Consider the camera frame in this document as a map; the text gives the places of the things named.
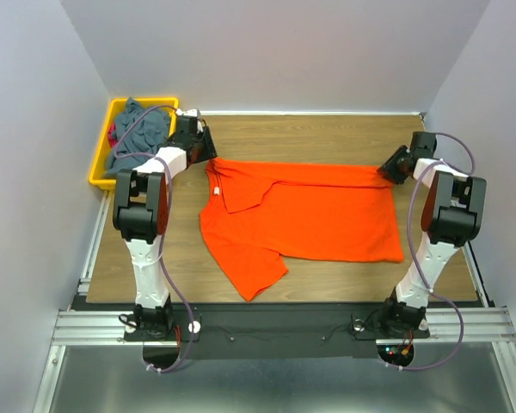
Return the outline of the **orange polo shirt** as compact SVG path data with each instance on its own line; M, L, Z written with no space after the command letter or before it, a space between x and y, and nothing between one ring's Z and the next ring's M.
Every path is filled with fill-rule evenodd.
M288 271L284 257L402 262L392 183L375 166L214 158L200 231L239 295L253 300Z

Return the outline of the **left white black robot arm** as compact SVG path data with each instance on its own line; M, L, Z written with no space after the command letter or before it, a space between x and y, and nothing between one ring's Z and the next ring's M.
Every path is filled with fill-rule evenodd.
M173 333L168 280L161 265L171 181L190 165L216 156L210 128L200 111L178 111L175 132L157 153L117 173L113 224L129 251L136 285L133 313L120 316L128 340L164 340Z

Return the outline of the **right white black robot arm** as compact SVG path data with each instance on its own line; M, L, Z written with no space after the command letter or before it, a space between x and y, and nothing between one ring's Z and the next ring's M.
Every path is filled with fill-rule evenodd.
M459 143L470 159L470 171L435 157L438 137ZM414 132L378 168L397 185L411 178L415 186L408 205L406 237L412 263L384 301L379 328L389 336L427 329L428 302L445 265L482 226L487 181L475 176L476 161L466 144L448 133Z

